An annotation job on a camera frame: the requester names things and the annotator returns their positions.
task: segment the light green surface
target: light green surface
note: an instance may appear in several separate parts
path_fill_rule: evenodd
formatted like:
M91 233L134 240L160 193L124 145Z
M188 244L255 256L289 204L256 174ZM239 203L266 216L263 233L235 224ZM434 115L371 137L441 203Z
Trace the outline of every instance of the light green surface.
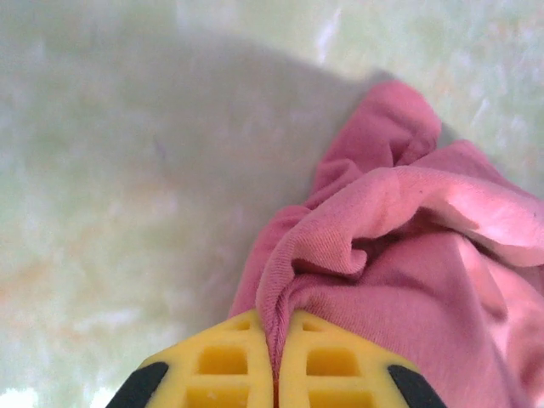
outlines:
M104 406L222 320L376 68L544 196L543 24L536 0L3 0L0 406Z

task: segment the wrinkled cloth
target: wrinkled cloth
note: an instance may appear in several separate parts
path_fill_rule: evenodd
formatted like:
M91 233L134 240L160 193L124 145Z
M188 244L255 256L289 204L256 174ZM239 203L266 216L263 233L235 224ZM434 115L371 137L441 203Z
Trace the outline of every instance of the wrinkled cloth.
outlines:
M451 408L544 398L544 203L440 132L418 92L376 85L260 233L230 315L257 309L276 378L303 309L413 361Z

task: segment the pink garment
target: pink garment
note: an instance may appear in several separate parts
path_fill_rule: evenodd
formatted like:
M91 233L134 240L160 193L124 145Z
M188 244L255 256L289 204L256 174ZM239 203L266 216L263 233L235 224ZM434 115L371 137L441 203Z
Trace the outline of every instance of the pink garment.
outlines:
M257 308L277 377L294 309L417 364L450 408L544 398L544 203L401 82L375 86L247 260L230 315Z

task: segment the black rubber tip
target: black rubber tip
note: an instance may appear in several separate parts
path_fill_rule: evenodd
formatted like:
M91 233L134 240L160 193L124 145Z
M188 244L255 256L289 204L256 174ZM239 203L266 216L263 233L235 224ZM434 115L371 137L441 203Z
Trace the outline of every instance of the black rubber tip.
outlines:
M105 408L145 408L168 371L167 363L153 363L133 372Z
M388 371L410 408L446 408L421 374L402 365L390 365Z

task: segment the rectangular hole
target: rectangular hole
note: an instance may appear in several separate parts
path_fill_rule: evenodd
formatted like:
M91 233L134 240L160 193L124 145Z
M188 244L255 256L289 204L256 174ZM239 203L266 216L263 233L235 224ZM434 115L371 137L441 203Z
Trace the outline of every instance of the rectangular hole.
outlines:
M353 352L347 348L316 348L306 361L309 376L357 377L359 367Z
M198 374L247 374L246 350L236 346L212 346L198 359Z
M315 390L309 392L310 408L376 408L364 391Z
M184 408L245 408L247 386L233 387L189 387Z

